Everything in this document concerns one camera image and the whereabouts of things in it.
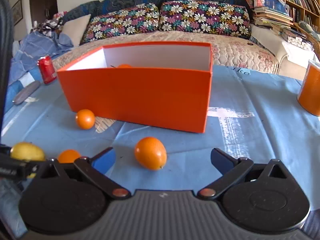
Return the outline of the stack of books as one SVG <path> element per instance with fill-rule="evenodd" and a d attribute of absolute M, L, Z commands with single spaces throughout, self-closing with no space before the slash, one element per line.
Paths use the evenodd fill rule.
<path fill-rule="evenodd" d="M 267 7 L 254 8 L 252 11 L 254 25 L 268 28 L 276 35 L 280 35 L 284 29 L 291 29 L 294 26 L 293 18 L 285 13 Z"/>

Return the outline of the orange plastic canister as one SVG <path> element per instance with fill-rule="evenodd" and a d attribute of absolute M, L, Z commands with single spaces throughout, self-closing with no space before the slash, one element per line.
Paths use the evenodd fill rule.
<path fill-rule="evenodd" d="M 319 63 L 309 61 L 303 83 L 297 96 L 297 101 L 312 115 L 320 116 Z"/>

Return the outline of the wooden bookshelf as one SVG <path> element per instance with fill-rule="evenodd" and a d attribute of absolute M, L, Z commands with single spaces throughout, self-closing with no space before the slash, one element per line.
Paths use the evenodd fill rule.
<path fill-rule="evenodd" d="M 284 0 L 293 21 L 304 21 L 319 32 L 319 0 Z"/>

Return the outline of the blue patterned back cushion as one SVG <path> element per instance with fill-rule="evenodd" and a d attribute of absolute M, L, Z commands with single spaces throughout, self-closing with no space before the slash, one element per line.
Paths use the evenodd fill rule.
<path fill-rule="evenodd" d="M 81 4 L 72 10 L 68 11 L 62 18 L 62 22 L 66 23 L 68 21 L 80 18 L 85 15 L 91 15 L 91 18 L 99 15 L 105 15 L 109 12 L 119 11 L 122 9 L 127 9 L 134 7 L 135 5 L 143 3 L 153 3 L 157 7 L 160 7 L 163 0 L 99 0 L 86 2 Z"/>

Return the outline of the orange cardboard box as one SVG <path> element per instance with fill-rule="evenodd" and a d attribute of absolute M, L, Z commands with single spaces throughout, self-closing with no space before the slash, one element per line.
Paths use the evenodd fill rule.
<path fill-rule="evenodd" d="M 213 64 L 205 70 L 188 67 L 112 68 L 98 63 L 107 48 L 86 55 L 57 75 L 72 111 L 89 109 L 96 116 L 136 124 L 203 133 L 213 78 Z"/>

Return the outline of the floral cushion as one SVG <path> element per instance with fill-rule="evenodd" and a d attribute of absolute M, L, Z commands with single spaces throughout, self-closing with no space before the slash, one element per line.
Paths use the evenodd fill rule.
<path fill-rule="evenodd" d="M 213 1 L 184 0 L 162 4 L 160 31 L 251 37 L 251 21 L 241 5 Z"/>
<path fill-rule="evenodd" d="M 110 37 L 151 33 L 158 29 L 159 9 L 153 3 L 109 12 L 92 18 L 80 44 Z"/>

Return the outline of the right floral cushion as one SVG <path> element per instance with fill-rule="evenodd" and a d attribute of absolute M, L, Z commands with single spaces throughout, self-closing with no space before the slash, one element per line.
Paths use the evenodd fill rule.
<path fill-rule="evenodd" d="M 251 21 L 241 5 L 213 1 L 184 0 L 162 4 L 160 31 L 251 37 Z"/>

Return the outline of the left floral cushion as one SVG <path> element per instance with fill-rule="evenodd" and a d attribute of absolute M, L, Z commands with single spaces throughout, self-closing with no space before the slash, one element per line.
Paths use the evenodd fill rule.
<path fill-rule="evenodd" d="M 80 44 L 110 37 L 151 33 L 158 29 L 159 9 L 153 3 L 109 12 L 92 18 Z"/>

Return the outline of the cream pillow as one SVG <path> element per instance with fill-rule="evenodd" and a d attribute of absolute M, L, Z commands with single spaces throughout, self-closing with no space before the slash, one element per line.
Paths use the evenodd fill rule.
<path fill-rule="evenodd" d="M 78 47 L 80 45 L 81 39 L 84 35 L 90 18 L 91 14 L 88 14 L 68 21 L 64 24 L 62 34 L 67 35 L 71 39 L 74 47 Z"/>

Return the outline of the blue tablecloth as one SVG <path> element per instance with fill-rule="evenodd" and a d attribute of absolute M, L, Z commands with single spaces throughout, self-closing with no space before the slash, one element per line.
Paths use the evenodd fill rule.
<path fill-rule="evenodd" d="M 220 176 L 210 163 L 216 147 L 256 163 L 279 159 L 310 201 L 303 229 L 319 239 L 319 118 L 298 103 L 300 85 L 288 77 L 216 66 L 206 130 L 188 133 L 122 121 L 83 131 L 55 82 L 8 111 L 1 141 L 31 142 L 49 158 L 69 148 L 93 156 L 113 147 L 116 162 L 107 175 L 130 191 L 198 191 Z M 160 170 L 148 170 L 135 159 L 135 145 L 145 137 L 157 138 L 167 151 Z"/>

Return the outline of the orange with stem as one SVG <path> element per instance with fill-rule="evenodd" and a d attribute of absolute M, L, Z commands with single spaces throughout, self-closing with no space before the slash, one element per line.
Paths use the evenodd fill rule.
<path fill-rule="evenodd" d="M 110 65 L 110 67 L 112 67 L 112 68 L 132 68 L 132 66 L 129 65 L 129 64 L 120 64 L 120 65 L 118 65 L 118 66 L 112 66 L 112 65 Z"/>

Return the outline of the small orange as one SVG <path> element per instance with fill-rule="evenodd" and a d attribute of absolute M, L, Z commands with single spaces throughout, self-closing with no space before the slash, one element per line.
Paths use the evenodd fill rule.
<path fill-rule="evenodd" d="M 68 149 L 61 152 L 57 158 L 59 163 L 73 163 L 76 159 L 80 158 L 81 154 L 73 149 Z"/>
<path fill-rule="evenodd" d="M 91 129 L 95 123 L 95 115 L 89 109 L 82 109 L 76 113 L 76 124 L 81 129 Z"/>

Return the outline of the large orange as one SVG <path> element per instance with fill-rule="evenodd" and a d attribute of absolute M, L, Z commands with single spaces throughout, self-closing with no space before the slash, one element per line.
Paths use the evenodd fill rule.
<path fill-rule="evenodd" d="M 135 159 L 148 170 L 160 170 L 167 162 L 167 151 L 160 140 L 145 137 L 135 145 Z"/>

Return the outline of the rattan chair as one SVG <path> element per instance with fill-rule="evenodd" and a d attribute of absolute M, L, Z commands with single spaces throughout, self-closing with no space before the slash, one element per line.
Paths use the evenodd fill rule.
<path fill-rule="evenodd" d="M 306 39 L 308 41 L 312 43 L 313 51 L 315 52 L 317 57 L 319 57 L 319 41 L 317 41 L 317 39 L 311 33 L 308 33 L 303 28 L 301 28 L 298 23 L 294 23 L 294 26 L 300 33 L 306 36 Z"/>

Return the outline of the small yellow pear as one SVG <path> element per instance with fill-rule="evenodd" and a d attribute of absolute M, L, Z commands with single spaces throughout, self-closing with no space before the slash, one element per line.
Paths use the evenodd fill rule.
<path fill-rule="evenodd" d="M 19 142 L 10 150 L 10 158 L 19 168 L 21 180 L 34 178 L 41 164 L 46 160 L 44 151 L 30 142 Z"/>

